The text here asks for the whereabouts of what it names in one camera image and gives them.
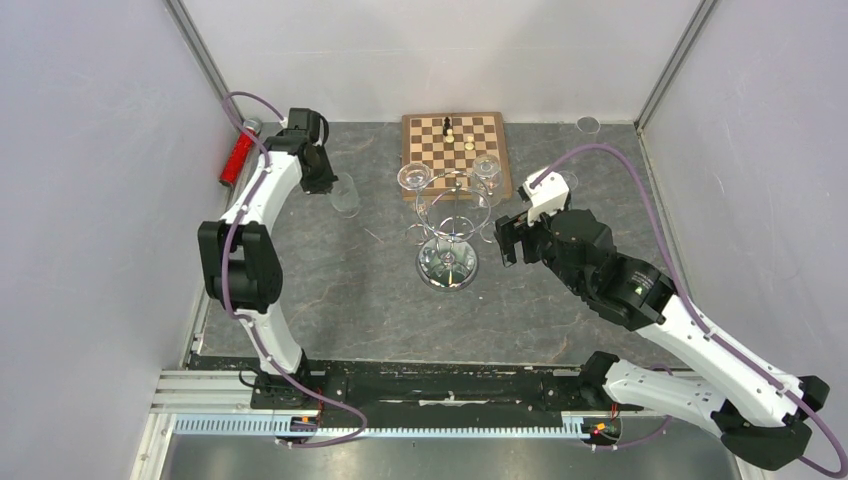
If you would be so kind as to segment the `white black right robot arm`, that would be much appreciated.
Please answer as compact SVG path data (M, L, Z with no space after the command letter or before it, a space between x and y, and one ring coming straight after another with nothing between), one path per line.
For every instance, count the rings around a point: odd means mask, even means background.
M654 410L716 436L735 456L776 471L800 460L812 437L807 420L829 394L814 375L796 377L725 348L720 329L701 329L672 280L652 264L618 252L611 229L588 210L504 216L495 223L503 262L540 262L602 319L661 346L699 374L692 380L595 352L577 382L591 408L609 402Z

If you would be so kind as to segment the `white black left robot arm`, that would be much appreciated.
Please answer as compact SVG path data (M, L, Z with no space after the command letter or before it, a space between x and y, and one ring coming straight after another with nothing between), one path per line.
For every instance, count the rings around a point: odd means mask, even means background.
M282 312L283 271L271 233L295 187L308 195L332 192L338 178L325 148L328 137L322 114L290 109L285 127L260 143L257 167L234 205L198 229L206 292L243 327L259 357L253 389L291 408L318 394Z

